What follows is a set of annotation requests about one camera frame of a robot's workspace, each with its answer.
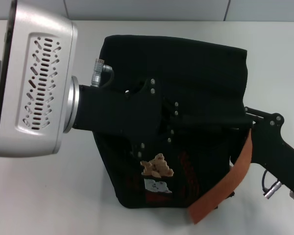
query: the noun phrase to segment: white surface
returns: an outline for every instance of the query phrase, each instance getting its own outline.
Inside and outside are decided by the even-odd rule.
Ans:
[[[228,0],[66,0],[74,20],[223,21]]]
[[[286,120],[282,136],[294,147],[294,23],[76,23],[73,74],[87,85],[103,40],[112,34],[176,36],[247,49],[245,105],[280,112]],[[0,21],[0,58],[5,24]],[[72,130],[57,155],[0,158],[0,235],[293,235],[289,190],[282,186],[265,199],[263,171],[252,165],[236,195],[194,226],[184,209],[122,207],[92,133]]]
[[[294,0],[231,0],[227,21],[294,21]]]
[[[0,20],[8,19],[9,10],[12,0],[0,0]],[[22,2],[31,3],[33,6],[67,16],[63,0],[20,0]]]

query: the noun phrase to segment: white table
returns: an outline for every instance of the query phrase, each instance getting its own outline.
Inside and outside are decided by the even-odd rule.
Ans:
[[[294,147],[294,23],[76,22],[73,74],[89,85],[106,36],[183,37],[248,50],[246,106],[285,118]],[[6,21],[0,21],[0,59]],[[253,164],[236,195],[199,224],[183,209],[129,210],[117,201],[91,132],[71,130],[57,155],[0,158],[0,235],[285,235],[294,234],[294,201],[283,186],[262,195],[264,169]],[[275,180],[267,177],[267,184]]]

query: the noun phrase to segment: ventilation slot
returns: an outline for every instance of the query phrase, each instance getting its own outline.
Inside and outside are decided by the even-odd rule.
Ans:
[[[31,109],[28,106],[25,106],[26,111],[29,112],[29,114],[32,114],[33,112],[31,111]]]
[[[51,74],[50,76],[49,76],[49,78],[54,78],[55,76],[57,76],[57,72],[54,72],[53,74]]]
[[[39,50],[42,49],[41,45],[39,44],[39,42],[35,41],[36,46],[38,47]]]
[[[32,70],[35,75],[38,75],[38,72],[35,70],[34,67],[30,67],[30,70]]]
[[[48,87],[48,91],[51,91],[53,88],[55,88],[54,84],[52,86]]]
[[[50,122],[49,121],[47,121],[44,125],[42,125],[42,127],[41,128],[45,128],[45,127],[47,127],[48,125],[50,124]]]
[[[33,88],[36,88],[36,85],[33,83],[32,80],[29,80],[28,82],[30,83],[30,85],[31,85]]]
[[[51,63],[52,66],[55,66],[57,63],[59,63],[59,60],[55,60]]]
[[[30,127],[29,122],[25,118],[23,119],[23,122],[25,123],[26,126]]]
[[[34,101],[34,98],[31,96],[30,93],[27,93],[26,95],[28,96],[28,98],[30,98],[31,101]]]
[[[59,50],[61,50],[61,47],[57,47],[56,49],[53,50],[53,52],[57,53]]]
[[[44,113],[44,116],[47,116],[49,113],[51,113],[51,109],[47,110],[47,112]]]
[[[49,99],[46,100],[46,103],[48,104],[48,103],[50,103],[53,100],[54,100],[54,98],[53,97],[50,97]]]
[[[33,54],[34,59],[37,61],[37,63],[40,62],[40,59],[37,57],[37,55]]]

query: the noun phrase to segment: orange strap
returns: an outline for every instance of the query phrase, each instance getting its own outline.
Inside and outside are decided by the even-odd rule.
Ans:
[[[201,221],[207,214],[215,209],[242,182],[251,162],[251,153],[252,142],[250,130],[240,156],[229,173],[227,173],[227,175],[212,189],[188,207],[188,211],[194,224]]]

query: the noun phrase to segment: black fabric pouch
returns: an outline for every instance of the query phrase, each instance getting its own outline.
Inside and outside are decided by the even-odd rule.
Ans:
[[[178,101],[183,115],[172,142],[156,142],[153,152],[141,158],[132,155],[128,139],[94,133],[123,206],[188,207],[229,172],[230,157],[237,158],[246,134],[238,130],[245,124],[246,54],[243,49],[180,38],[105,39],[100,59],[115,73],[107,89],[124,93],[157,77],[163,99]],[[164,159],[157,159],[160,153]]]

